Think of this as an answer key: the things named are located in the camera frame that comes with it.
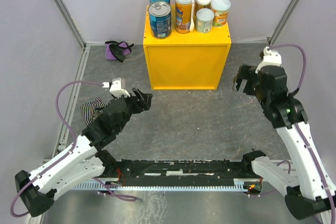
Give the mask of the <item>green label small can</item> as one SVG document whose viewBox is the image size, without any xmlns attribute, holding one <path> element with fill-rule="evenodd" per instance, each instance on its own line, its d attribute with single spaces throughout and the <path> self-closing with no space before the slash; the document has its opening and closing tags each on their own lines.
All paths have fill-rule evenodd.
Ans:
<svg viewBox="0 0 336 224">
<path fill-rule="evenodd" d="M 206 34 L 212 30 L 214 12 L 208 8 L 202 8 L 196 13 L 196 30 L 199 33 Z"/>
</svg>

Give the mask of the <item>orange fruit label can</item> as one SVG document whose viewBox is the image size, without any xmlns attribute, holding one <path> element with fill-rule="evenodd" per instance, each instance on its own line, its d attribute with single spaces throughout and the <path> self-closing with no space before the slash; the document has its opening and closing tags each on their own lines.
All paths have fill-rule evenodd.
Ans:
<svg viewBox="0 0 336 224">
<path fill-rule="evenodd" d="M 227 23 L 230 8 L 230 0 L 212 0 L 211 10 L 214 13 L 214 27 L 222 27 Z"/>
</svg>

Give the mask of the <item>orange can with spoon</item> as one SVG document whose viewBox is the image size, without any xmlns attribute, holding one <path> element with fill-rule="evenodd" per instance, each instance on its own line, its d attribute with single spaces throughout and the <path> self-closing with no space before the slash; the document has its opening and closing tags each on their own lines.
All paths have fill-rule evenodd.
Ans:
<svg viewBox="0 0 336 224">
<path fill-rule="evenodd" d="M 175 0 L 175 29 L 180 34 L 190 32 L 193 0 Z"/>
</svg>

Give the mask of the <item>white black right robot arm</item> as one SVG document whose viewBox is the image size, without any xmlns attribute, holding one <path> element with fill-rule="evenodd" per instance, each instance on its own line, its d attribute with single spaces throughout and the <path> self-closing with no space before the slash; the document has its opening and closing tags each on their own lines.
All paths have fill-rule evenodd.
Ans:
<svg viewBox="0 0 336 224">
<path fill-rule="evenodd" d="M 252 171 L 266 179 L 285 199 L 290 213 L 298 220 L 316 214 L 323 223 L 335 223 L 335 184 L 332 182 L 315 148 L 307 114 L 287 88 L 287 75 L 281 66 L 241 65 L 234 79 L 244 93 L 257 98 L 264 116 L 284 142 L 296 169 L 296 176 L 284 172 L 264 154 L 251 159 Z"/>
</svg>

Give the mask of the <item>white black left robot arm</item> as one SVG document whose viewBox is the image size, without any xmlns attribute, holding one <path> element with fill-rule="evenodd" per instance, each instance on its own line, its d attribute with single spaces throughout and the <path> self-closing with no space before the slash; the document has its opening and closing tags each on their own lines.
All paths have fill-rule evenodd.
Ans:
<svg viewBox="0 0 336 224">
<path fill-rule="evenodd" d="M 72 144 L 39 168 L 15 175 L 15 199 L 22 200 L 29 215 L 42 215 L 73 186 L 104 173 L 108 164 L 102 149 L 116 139 L 132 115 L 151 107 L 152 94 L 132 91 L 130 95 L 125 89 L 114 89 L 113 99 Z"/>
</svg>

